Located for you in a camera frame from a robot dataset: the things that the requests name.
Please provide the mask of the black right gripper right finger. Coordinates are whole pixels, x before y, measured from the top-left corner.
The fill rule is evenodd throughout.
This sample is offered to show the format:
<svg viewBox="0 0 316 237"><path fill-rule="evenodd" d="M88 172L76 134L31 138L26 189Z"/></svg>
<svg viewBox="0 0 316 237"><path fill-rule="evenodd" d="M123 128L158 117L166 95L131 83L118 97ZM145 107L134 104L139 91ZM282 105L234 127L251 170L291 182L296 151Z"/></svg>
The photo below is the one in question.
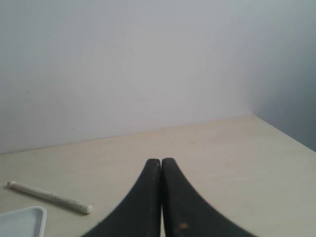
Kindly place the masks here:
<svg viewBox="0 0 316 237"><path fill-rule="evenodd" d="M173 158L161 164L161 200L167 237L253 237L208 204Z"/></svg>

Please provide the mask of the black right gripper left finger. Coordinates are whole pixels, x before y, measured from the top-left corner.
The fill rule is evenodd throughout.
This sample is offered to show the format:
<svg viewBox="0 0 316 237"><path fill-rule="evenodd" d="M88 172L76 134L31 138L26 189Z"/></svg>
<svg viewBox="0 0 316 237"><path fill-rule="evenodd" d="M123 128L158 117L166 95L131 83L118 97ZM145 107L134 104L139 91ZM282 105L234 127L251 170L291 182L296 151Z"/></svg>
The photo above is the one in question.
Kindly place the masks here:
<svg viewBox="0 0 316 237"><path fill-rule="evenodd" d="M159 237L160 160L150 158L120 204L87 237Z"/></svg>

